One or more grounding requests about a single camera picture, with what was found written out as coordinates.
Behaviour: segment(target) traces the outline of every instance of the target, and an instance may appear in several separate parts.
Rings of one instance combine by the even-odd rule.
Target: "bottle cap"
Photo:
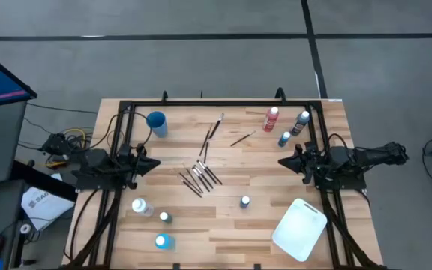
[[[135,211],[136,213],[140,213],[144,210],[146,204],[143,199],[135,199],[131,204],[131,207],[133,208],[133,211]]]
[[[166,219],[168,219],[168,214],[167,214],[166,212],[162,212],[162,213],[159,215],[159,218],[160,218],[162,221],[165,221]]]
[[[244,204],[248,204],[249,201],[250,201],[250,199],[249,199],[248,196],[243,196],[242,199],[241,199],[241,201],[242,201]]]
[[[162,235],[159,235],[158,237],[156,237],[156,245],[164,245],[164,237]]]

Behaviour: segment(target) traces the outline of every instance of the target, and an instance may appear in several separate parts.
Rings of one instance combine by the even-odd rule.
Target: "wooden tabletop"
[[[118,99],[101,101],[93,143],[106,132],[111,116],[116,114]],[[344,105],[339,100],[322,100],[328,133],[338,133],[353,146]],[[260,263],[264,269],[330,269],[332,267],[326,231],[320,236],[306,262],[298,262],[275,245],[271,236],[293,200],[302,198],[321,212],[320,193],[314,184],[303,185],[303,175],[278,164],[278,159],[293,155],[295,144],[310,140],[306,127],[292,137],[286,147],[278,140],[284,131],[294,125],[302,107],[280,107],[280,116],[271,133],[263,131],[268,107],[255,106],[141,106],[137,112],[147,115],[161,111],[166,115],[168,137],[151,136],[146,144],[148,156],[161,165],[138,181],[136,190],[124,190],[118,213],[112,268],[171,269],[181,263],[183,269],[252,269]],[[184,186],[177,174],[183,165],[192,167],[200,153],[206,132],[221,113],[224,120],[208,149],[207,164],[223,182],[211,193],[199,198]],[[321,147],[319,123],[315,122]],[[234,147],[237,139],[256,133]],[[136,116],[131,145],[141,143],[149,129],[143,118]],[[109,150],[106,143],[101,148]],[[73,225],[90,191],[82,192],[75,206]],[[239,207],[242,196],[251,203],[246,209]],[[374,232],[368,203],[351,190],[341,192],[347,224],[352,236],[376,263],[383,263]],[[155,207],[153,217],[141,217],[131,209],[131,203],[141,197]],[[88,204],[79,223],[75,253],[87,242],[94,231],[101,198],[98,192]],[[158,218],[162,211],[173,216],[172,224]],[[155,247],[158,233],[175,238],[175,250]],[[100,242],[98,262],[102,263],[106,236]],[[342,240],[337,233],[338,250],[344,263]]]

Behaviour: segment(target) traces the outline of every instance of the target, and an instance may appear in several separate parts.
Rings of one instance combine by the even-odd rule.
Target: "black cable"
[[[53,106],[43,106],[43,105],[37,105],[34,103],[29,103],[28,105],[34,106],[34,107],[40,107],[40,108],[44,108],[44,109],[51,109],[51,110],[61,110],[61,111],[66,111],[66,112],[74,112],[74,113],[91,113],[91,114],[95,114],[97,115],[98,112],[92,112],[92,111],[87,111],[87,110],[82,110],[82,109],[64,109],[64,108],[57,108],[57,107],[53,107]]]
[[[112,132],[114,133],[114,130],[111,130],[111,131],[109,132],[108,136],[106,137],[106,143],[108,144],[108,149],[111,149],[111,145],[110,145],[110,134],[111,134]],[[122,141],[124,142],[124,141],[125,141],[125,134],[124,134],[121,130],[119,131],[119,134],[121,134],[121,135],[123,136]]]
[[[68,255],[68,253],[66,252],[66,247],[64,247],[63,248],[63,255],[68,259],[68,260],[72,260],[70,257],[69,257],[69,255]]]
[[[25,235],[24,245],[37,242],[40,236],[41,236],[40,231],[32,229],[29,234]]]
[[[26,117],[24,118],[24,120],[26,120],[30,125],[33,125],[33,126],[35,126],[35,127],[38,127],[38,128],[40,128],[42,131],[44,131],[44,132],[46,132],[46,133],[48,133],[48,134],[50,134],[50,135],[53,134],[53,132],[49,132],[49,131],[46,130],[46,128],[44,128],[43,126],[41,126],[41,125],[39,125],[39,124],[35,124],[35,123],[29,121],[29,119],[27,119]]]
[[[377,151],[377,152],[387,152],[386,150],[383,150],[383,149],[366,148],[366,147],[360,147],[360,146],[355,147],[354,149],[361,149],[361,150],[365,150],[365,151],[371,150],[371,151]]]
[[[326,145],[329,147],[329,141],[331,140],[331,138],[332,138],[333,136],[337,137],[341,142],[343,142],[344,149],[346,150],[346,155],[347,155],[347,157],[348,157],[348,160],[351,161],[351,162],[353,162],[353,159],[351,158],[350,150],[348,149],[348,145],[347,145],[346,142],[344,141],[343,137],[340,136],[339,134],[337,134],[337,133],[333,133],[333,134],[331,134],[331,135],[329,136],[329,138],[328,138],[328,143],[327,143]]]
[[[366,190],[355,190],[357,193],[361,194],[367,201],[367,205],[371,207],[371,202],[369,201],[368,195],[366,195]]]
[[[74,239],[76,238],[76,231],[78,229],[78,225],[80,224],[80,219],[83,216],[83,212],[85,211],[86,207],[88,206],[89,201],[97,192],[98,192],[98,190],[94,190],[91,193],[91,195],[89,195],[88,199],[86,199],[86,201],[82,205],[81,211],[78,214],[78,218],[76,219],[76,223],[74,224],[74,228],[73,228],[73,235],[71,236],[71,243],[70,243],[70,247],[69,247],[69,260],[73,260]]]
[[[119,112],[119,113],[116,113],[115,115],[113,115],[113,116],[111,117],[111,119],[109,120],[109,124],[108,124],[108,128],[106,129],[106,132],[104,133],[103,137],[102,137],[98,142],[96,142],[94,145],[92,145],[92,146],[90,146],[90,147],[88,147],[88,148],[86,148],[86,149],[84,149],[84,150],[81,150],[81,151],[75,151],[75,152],[72,153],[72,154],[77,154],[77,153],[86,152],[86,151],[88,151],[88,150],[91,150],[91,149],[95,148],[96,146],[99,146],[99,145],[104,141],[104,139],[106,139],[106,137],[108,136],[108,134],[110,133],[111,124],[113,123],[114,118],[116,118],[116,116],[119,116],[119,115],[121,115],[121,114],[124,115],[124,114],[126,114],[126,113],[129,113],[129,112],[122,111],[122,112]],[[134,114],[135,114],[135,115],[138,115],[138,116],[141,116],[141,117],[143,117],[144,119],[147,119],[146,116],[142,115],[142,114],[139,113],[139,112],[134,112]],[[145,144],[149,141],[149,137],[151,137],[151,133],[152,133],[152,128],[149,128],[149,134],[148,134],[148,137],[146,138],[146,141],[142,143],[143,145],[145,145]]]
[[[432,175],[429,173],[428,168],[426,167],[426,162],[425,162],[425,155],[426,155],[426,148],[428,147],[428,145],[432,143],[432,139],[428,140],[426,142],[426,144],[423,147],[423,151],[422,151],[422,162],[423,162],[423,167],[424,167],[424,171],[426,172],[427,176],[432,180]]]
[[[85,133],[85,139],[83,139],[83,135],[70,135],[66,138],[66,143],[70,149],[75,150],[77,147],[83,148],[83,143],[87,146],[91,143],[93,133]]]
[[[23,148],[30,149],[30,150],[36,150],[36,151],[40,151],[41,150],[41,148],[32,148],[32,147],[29,147],[29,146],[26,146],[26,145],[22,145],[20,143],[18,143],[18,146],[21,146]]]
[[[30,146],[37,146],[37,147],[41,147],[41,145],[38,145],[36,143],[32,143],[32,142],[25,142],[22,140],[19,140],[18,143],[25,143],[25,144],[29,144]]]

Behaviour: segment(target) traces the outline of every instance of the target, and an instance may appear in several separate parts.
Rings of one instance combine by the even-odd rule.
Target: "desk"
[[[66,200],[75,201],[77,197],[74,187],[69,184],[55,180],[14,160],[25,110],[26,102],[0,106],[0,232],[13,224],[4,231],[6,244],[1,255],[3,269],[12,266],[10,263],[19,265],[20,258],[10,259],[10,256],[13,250],[21,251],[23,248],[22,242],[16,242],[16,248],[13,248],[13,242],[17,227],[15,221],[20,217],[21,212],[20,205],[24,184],[48,191]]]
[[[93,143],[106,132],[111,116],[118,111],[119,101],[102,100]],[[343,103],[323,100],[322,107],[328,133],[337,132],[349,147],[353,146]],[[141,178],[136,190],[123,191],[111,268],[171,269],[173,263],[181,263],[182,269],[252,269],[257,263],[264,269],[332,268],[326,231],[306,262],[296,261],[271,241],[273,230],[294,199],[302,198],[321,212],[323,210],[319,191],[312,184],[303,185],[302,175],[296,175],[277,162],[280,158],[293,155],[296,143],[304,144],[310,140],[308,128],[305,128],[285,148],[277,145],[281,134],[294,125],[296,116],[303,108],[280,107],[279,119],[271,133],[262,130],[267,109],[267,106],[136,108],[138,113],[144,115],[154,110],[164,112],[169,135],[166,139],[152,136],[146,145],[148,156],[160,160],[161,165]],[[176,174],[182,171],[183,163],[186,167],[194,164],[209,125],[214,124],[221,113],[225,113],[225,117],[210,142],[207,164],[223,186],[215,187],[200,199],[176,178]],[[318,131],[319,123],[315,122],[315,127]],[[135,116],[131,145],[142,142],[148,131],[144,119]],[[251,131],[256,133],[230,147],[231,143]],[[109,150],[103,143],[100,146]],[[89,194],[83,192],[78,196],[69,235]],[[244,195],[251,197],[251,204],[242,210],[239,200]],[[341,195],[352,236],[373,261],[382,263],[367,202],[351,190],[344,190]],[[82,215],[76,234],[76,251],[83,247],[95,228],[100,197],[101,192],[94,196]],[[154,217],[140,217],[131,210],[131,202],[137,197],[145,198],[155,207]],[[171,225],[158,220],[158,214],[162,211],[173,215]],[[158,233],[175,236],[174,251],[161,251],[155,247],[154,240]],[[340,260],[345,263],[342,240],[337,231],[336,236]],[[104,235],[100,242],[98,263],[102,263],[105,244]]]

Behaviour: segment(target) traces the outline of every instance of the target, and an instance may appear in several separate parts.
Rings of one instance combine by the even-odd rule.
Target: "yellow cable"
[[[82,148],[83,149],[86,149],[86,133],[84,132],[84,130],[82,130],[82,129],[79,129],[79,128],[71,128],[71,129],[68,129],[68,130],[65,130],[64,131],[64,135],[66,135],[66,134],[68,134],[68,133],[70,133],[70,132],[79,132],[79,133],[81,133],[82,134],[82,141],[84,142],[83,144],[82,144]]]
[[[35,166],[50,168],[50,167],[58,166],[58,165],[62,165],[62,164],[66,164],[66,162],[61,161],[61,162],[48,163],[48,164],[36,163]]]

